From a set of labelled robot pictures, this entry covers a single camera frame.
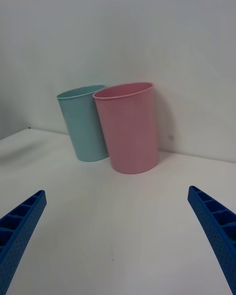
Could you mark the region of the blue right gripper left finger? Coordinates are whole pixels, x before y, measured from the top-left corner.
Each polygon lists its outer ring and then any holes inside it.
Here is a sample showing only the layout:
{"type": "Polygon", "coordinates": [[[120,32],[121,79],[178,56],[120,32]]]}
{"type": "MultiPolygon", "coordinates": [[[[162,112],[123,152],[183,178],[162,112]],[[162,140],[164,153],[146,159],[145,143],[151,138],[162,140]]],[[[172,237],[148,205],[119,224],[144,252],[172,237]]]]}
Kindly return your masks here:
{"type": "Polygon", "coordinates": [[[0,219],[0,294],[6,294],[27,244],[47,204],[39,190],[0,219]]]}

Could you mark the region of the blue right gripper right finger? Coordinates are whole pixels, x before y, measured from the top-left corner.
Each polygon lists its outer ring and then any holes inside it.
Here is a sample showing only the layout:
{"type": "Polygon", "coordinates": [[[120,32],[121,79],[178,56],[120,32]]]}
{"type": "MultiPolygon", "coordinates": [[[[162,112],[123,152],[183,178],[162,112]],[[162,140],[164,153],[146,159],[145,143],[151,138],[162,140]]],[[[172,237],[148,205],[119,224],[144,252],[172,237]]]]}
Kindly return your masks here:
{"type": "Polygon", "coordinates": [[[195,186],[188,190],[195,212],[232,294],[236,294],[236,215],[195,186]]]}

